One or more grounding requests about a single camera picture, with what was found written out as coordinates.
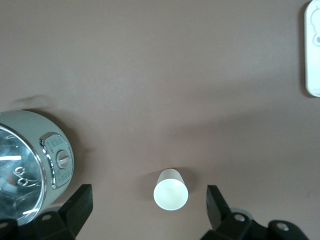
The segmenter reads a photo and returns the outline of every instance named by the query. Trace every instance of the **knob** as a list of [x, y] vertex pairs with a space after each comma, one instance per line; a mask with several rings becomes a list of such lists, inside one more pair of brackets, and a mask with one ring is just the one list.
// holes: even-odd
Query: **knob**
[[60, 169], [65, 169], [70, 161], [71, 156], [66, 150], [61, 150], [56, 154], [56, 163]]

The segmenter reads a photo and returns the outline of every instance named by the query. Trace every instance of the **white paper cup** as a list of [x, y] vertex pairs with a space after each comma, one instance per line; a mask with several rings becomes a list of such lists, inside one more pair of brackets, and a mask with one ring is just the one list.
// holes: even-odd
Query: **white paper cup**
[[156, 204], [168, 211], [182, 208], [188, 200], [188, 195], [188, 189], [180, 173], [172, 168], [160, 174], [153, 191]]

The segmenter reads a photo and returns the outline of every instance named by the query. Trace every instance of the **rice cooker control panel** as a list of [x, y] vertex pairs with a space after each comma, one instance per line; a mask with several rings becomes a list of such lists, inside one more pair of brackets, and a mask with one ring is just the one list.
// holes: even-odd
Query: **rice cooker control panel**
[[49, 162], [51, 186], [57, 189], [66, 184], [73, 173], [73, 155], [66, 140], [57, 133], [48, 133], [40, 138], [40, 145]]

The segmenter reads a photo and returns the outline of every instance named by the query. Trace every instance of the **white rice cooker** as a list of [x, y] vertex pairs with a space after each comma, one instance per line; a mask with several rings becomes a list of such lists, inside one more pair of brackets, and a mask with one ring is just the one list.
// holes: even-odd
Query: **white rice cooker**
[[53, 122], [30, 111], [0, 113], [0, 219], [30, 222], [67, 188], [70, 143]]

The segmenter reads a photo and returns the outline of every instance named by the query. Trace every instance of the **silver knob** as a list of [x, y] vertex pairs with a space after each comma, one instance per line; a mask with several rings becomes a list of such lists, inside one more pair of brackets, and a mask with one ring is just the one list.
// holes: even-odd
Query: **silver knob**
[[60, 169], [65, 169], [70, 161], [71, 156], [66, 150], [61, 150], [56, 154], [56, 163]]

